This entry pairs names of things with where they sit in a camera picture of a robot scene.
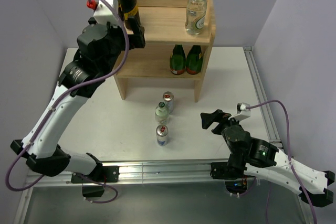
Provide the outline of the green glass bottle left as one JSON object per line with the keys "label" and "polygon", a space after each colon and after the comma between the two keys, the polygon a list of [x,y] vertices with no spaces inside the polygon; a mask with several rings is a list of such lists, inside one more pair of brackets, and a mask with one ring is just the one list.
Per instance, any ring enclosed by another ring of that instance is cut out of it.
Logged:
{"label": "green glass bottle left", "polygon": [[185,71],[186,57],[182,45],[175,45],[170,56],[170,70],[175,75],[181,75]]}

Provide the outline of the aluminium rail frame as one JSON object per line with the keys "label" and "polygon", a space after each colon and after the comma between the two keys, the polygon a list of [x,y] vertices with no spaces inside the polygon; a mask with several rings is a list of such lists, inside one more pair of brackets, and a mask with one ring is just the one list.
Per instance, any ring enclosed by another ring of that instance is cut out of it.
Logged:
{"label": "aluminium rail frame", "polygon": [[[259,103],[266,99],[252,47],[212,49],[198,102],[188,87],[195,78],[187,74],[142,77],[125,100],[115,80],[108,78],[98,89],[61,142],[73,151],[88,150],[107,165],[119,166],[119,184],[210,181],[211,162],[225,161],[229,150],[223,142],[209,142],[199,127],[201,109],[218,105],[233,111],[239,100]],[[154,139],[151,108],[166,90],[173,90],[177,102],[169,122],[174,143],[164,148]]]}

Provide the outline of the silver can rear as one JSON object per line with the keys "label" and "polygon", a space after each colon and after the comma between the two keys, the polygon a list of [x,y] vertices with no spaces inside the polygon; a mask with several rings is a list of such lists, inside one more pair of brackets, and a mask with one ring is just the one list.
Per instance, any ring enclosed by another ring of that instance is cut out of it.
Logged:
{"label": "silver can rear", "polygon": [[170,91],[164,92],[162,99],[171,114],[174,110],[174,94]]}

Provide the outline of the green glass bottle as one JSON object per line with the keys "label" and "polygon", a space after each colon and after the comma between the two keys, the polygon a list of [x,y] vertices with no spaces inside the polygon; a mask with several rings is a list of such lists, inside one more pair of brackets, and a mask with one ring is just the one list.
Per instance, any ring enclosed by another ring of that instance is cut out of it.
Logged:
{"label": "green glass bottle", "polygon": [[181,75],[185,71],[186,57],[182,45],[175,45],[170,56],[170,70],[175,75]]}
{"label": "green glass bottle", "polygon": [[202,69],[203,54],[201,46],[194,45],[188,52],[186,58],[186,71],[189,74],[198,74]]}

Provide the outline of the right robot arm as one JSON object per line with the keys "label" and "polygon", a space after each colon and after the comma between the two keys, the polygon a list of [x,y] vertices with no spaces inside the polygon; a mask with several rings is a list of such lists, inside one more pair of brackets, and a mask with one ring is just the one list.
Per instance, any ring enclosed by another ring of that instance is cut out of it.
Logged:
{"label": "right robot arm", "polygon": [[212,133],[222,136],[230,151],[228,161],[211,163],[211,177],[236,180],[253,176],[280,185],[315,207],[332,204],[334,194],[328,186],[334,183],[335,173],[310,168],[290,159],[275,145],[252,137],[240,124],[240,119],[249,116],[249,112],[231,115],[222,110],[201,113],[202,128],[217,123]]}

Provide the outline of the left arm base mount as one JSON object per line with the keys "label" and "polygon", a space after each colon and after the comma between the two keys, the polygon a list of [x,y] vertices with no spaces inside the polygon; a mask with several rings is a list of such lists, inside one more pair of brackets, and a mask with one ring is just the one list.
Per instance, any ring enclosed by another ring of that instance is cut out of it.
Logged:
{"label": "left arm base mount", "polygon": [[[119,178],[119,166],[107,165],[102,166],[97,173],[90,175],[83,175],[73,173],[70,182],[72,184],[82,185],[82,195],[85,200],[96,204],[107,203],[115,200],[118,196],[118,191],[109,183],[116,183]],[[110,200],[101,200],[106,189],[111,189],[115,195]]]}

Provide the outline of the silver can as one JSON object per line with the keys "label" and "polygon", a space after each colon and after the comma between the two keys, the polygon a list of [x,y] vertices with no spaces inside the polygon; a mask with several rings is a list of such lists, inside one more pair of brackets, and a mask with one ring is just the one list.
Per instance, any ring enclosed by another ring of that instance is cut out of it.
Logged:
{"label": "silver can", "polygon": [[156,140],[160,146],[164,146],[169,141],[169,130],[164,124],[160,124],[156,128]]}
{"label": "silver can", "polygon": [[171,114],[174,110],[174,94],[170,91],[164,92],[162,99]]}

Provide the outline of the clear bottle green cap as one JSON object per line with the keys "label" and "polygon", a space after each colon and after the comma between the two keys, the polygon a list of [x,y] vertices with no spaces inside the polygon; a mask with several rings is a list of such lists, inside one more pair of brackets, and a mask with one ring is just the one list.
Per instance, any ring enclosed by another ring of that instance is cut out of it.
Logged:
{"label": "clear bottle green cap", "polygon": [[201,33],[207,10],[207,0],[188,0],[186,6],[185,29],[189,35]]}

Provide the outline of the wooden two-tier shelf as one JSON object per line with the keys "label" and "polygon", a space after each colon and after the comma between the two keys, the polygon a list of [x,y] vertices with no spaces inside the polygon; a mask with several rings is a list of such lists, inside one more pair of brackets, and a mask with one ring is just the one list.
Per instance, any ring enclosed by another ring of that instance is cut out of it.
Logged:
{"label": "wooden two-tier shelf", "polygon": [[[194,81],[194,101],[198,102],[216,35],[214,1],[207,0],[205,25],[199,35],[185,30],[187,0],[138,0],[146,45],[129,52],[122,69],[114,76],[121,99],[127,97],[127,85],[133,78],[177,78]],[[196,75],[174,75],[169,58],[176,44],[189,51],[200,45],[203,54],[201,72]]]}

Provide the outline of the silver can front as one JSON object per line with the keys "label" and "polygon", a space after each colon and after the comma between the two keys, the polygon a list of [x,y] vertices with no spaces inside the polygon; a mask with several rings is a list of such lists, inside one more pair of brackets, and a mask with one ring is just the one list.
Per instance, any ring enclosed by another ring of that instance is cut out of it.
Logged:
{"label": "silver can front", "polygon": [[160,124],[156,128],[156,140],[160,146],[164,146],[169,141],[169,130],[164,124]]}

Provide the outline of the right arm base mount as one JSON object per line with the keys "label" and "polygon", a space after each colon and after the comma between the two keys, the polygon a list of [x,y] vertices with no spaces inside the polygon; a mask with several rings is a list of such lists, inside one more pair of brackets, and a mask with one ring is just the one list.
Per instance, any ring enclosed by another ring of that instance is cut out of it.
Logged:
{"label": "right arm base mount", "polygon": [[237,198],[247,194],[258,184],[256,177],[229,167],[228,162],[212,162],[210,176],[212,179],[223,180],[229,195]]}

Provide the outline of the green glass bottle right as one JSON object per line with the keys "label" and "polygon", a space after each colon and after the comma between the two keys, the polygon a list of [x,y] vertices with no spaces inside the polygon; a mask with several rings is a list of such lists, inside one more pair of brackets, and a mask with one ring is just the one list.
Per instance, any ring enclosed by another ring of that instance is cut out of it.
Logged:
{"label": "green glass bottle right", "polygon": [[186,71],[189,74],[198,74],[202,69],[203,54],[201,46],[194,45],[188,52],[186,58]]}

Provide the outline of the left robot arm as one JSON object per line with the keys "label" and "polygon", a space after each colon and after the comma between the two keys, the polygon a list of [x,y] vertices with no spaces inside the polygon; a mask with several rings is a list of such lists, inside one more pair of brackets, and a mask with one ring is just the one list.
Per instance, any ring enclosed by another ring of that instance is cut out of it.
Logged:
{"label": "left robot arm", "polygon": [[90,153],[66,153],[58,141],[77,111],[104,83],[105,76],[115,73],[121,52],[144,48],[144,28],[136,18],[128,19],[133,33],[124,37],[121,27],[98,24],[91,18],[78,36],[73,60],[61,73],[47,109],[22,140],[14,140],[11,149],[26,159],[34,172],[54,177],[63,171],[83,174],[91,182],[102,176],[102,162]]}

